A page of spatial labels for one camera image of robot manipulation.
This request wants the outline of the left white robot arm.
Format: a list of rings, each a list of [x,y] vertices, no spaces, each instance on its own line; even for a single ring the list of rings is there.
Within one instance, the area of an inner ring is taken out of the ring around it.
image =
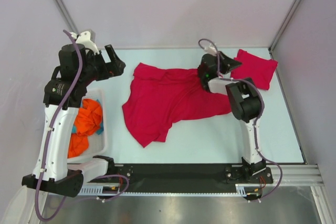
[[[94,155],[85,163],[68,164],[71,131],[87,86],[120,76],[125,69],[114,48],[104,48],[110,62],[83,44],[65,45],[59,51],[60,65],[44,88],[45,126],[39,157],[33,172],[22,178],[23,186],[76,197],[87,182],[115,178],[117,169],[111,157]]]

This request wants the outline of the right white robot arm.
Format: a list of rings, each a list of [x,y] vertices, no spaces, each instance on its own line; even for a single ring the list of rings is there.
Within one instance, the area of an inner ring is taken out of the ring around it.
[[[240,123],[244,142],[241,177],[249,183],[254,183],[266,169],[266,161],[260,155],[258,146],[258,120],[264,110],[264,102],[251,78],[224,78],[225,74],[242,65],[221,51],[206,53],[201,58],[197,75],[207,92],[228,96],[233,116]]]

